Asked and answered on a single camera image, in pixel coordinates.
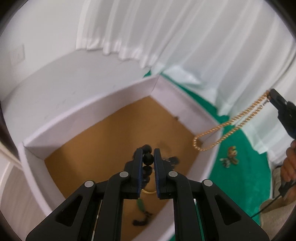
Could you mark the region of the beige fleece sleeve forearm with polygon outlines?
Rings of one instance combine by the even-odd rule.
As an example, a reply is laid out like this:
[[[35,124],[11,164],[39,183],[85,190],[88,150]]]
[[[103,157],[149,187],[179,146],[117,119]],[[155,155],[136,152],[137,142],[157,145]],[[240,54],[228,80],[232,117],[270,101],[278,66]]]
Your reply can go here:
[[[268,234],[270,239],[280,231],[295,206],[295,198],[289,199],[280,196],[275,199],[280,194],[278,191],[281,186],[280,166],[277,166],[273,170],[272,181],[274,198],[267,199],[259,208],[261,211],[270,204],[270,206],[264,209],[259,215],[260,226]]]

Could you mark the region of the person right hand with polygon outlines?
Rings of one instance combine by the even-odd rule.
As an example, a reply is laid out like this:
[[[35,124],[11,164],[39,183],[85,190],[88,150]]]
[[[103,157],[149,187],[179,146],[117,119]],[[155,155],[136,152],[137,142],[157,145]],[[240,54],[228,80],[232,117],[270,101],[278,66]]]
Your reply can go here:
[[[281,178],[285,182],[294,181],[296,179],[296,155],[295,155],[295,140],[292,141],[290,147],[286,150],[286,158],[280,169]]]

